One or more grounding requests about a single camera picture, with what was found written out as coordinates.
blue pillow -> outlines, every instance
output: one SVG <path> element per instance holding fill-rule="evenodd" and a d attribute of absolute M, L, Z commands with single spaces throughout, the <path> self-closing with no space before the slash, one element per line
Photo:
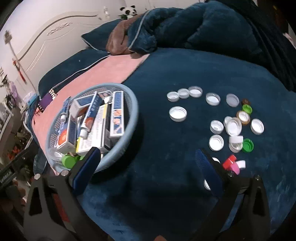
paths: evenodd
<path fill-rule="evenodd" d="M 51 88 L 57 93 L 73 79 L 109 56 L 106 51 L 83 49 L 48 71 L 40 80 L 38 90 L 43 98 Z"/>
<path fill-rule="evenodd" d="M 109 35 L 120 21 L 121 19 L 119 18 L 104 23 L 94 30 L 81 35 L 81 38 L 93 49 L 106 51 Z"/>

headboard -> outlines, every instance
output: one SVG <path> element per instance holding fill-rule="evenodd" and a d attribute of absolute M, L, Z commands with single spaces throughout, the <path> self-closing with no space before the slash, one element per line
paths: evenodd
<path fill-rule="evenodd" d="M 50 69 L 87 47 L 82 34 L 111 20 L 106 19 L 102 9 L 100 12 L 66 12 L 47 21 L 17 54 L 35 89 L 38 91 L 40 79 Z M 33 91 L 30 83 L 22 84 L 22 88 L 26 93 Z"/>

basket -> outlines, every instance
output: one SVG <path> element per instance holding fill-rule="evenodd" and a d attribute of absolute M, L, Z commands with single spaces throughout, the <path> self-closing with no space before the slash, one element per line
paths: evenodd
<path fill-rule="evenodd" d="M 139 116 L 139 106 L 138 106 L 138 101 L 135 94 L 131 91 L 130 88 L 122 84 L 105 83 L 105 84 L 96 85 L 73 97 L 70 101 L 70 104 L 75 98 L 93 94 L 95 91 L 99 92 L 99 91 L 106 91 L 106 90 L 110 90 L 111 92 L 124 91 L 124 101 L 126 102 L 129 120 L 126 125 L 123 136 L 118 140 L 118 142 L 114 145 L 114 147 L 101 159 L 101 162 L 99 163 L 95 173 L 110 167 L 124 154 L 124 152 L 126 151 L 129 145 L 133 132 L 136 128 L 136 125 L 138 122 L 138 116 Z M 55 169 L 58 173 L 60 173 L 62 170 L 68 170 L 68 169 L 64 167 L 61 162 L 56 162 L 51 158 L 49 158 L 47 152 L 48 152 L 48 149 L 50 147 L 53 147 L 56 143 L 56 140 L 58 137 L 57 130 L 59 130 L 59 127 L 61 125 L 60 114 L 61 114 L 61 111 L 55 117 L 46 137 L 46 158 L 48 160 L 48 163 L 51 165 L 51 167 Z"/>

brown blanket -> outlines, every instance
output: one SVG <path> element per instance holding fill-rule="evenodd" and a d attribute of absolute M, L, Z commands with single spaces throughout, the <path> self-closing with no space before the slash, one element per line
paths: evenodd
<path fill-rule="evenodd" d="M 120 21 L 109 35 L 106 49 L 111 55 L 131 54 L 128 49 L 127 30 L 142 14 L 136 15 L 128 20 Z"/>

pink sheet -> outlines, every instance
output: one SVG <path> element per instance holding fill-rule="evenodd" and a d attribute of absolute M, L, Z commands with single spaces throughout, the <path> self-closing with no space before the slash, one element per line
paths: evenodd
<path fill-rule="evenodd" d="M 149 54 L 140 56 L 137 53 L 109 56 L 61 89 L 44 112 L 35 115 L 35 125 L 32 121 L 33 131 L 43 152 L 46 153 L 47 132 L 67 97 L 76 96 L 80 92 L 98 84 L 122 83 L 148 56 Z"/>

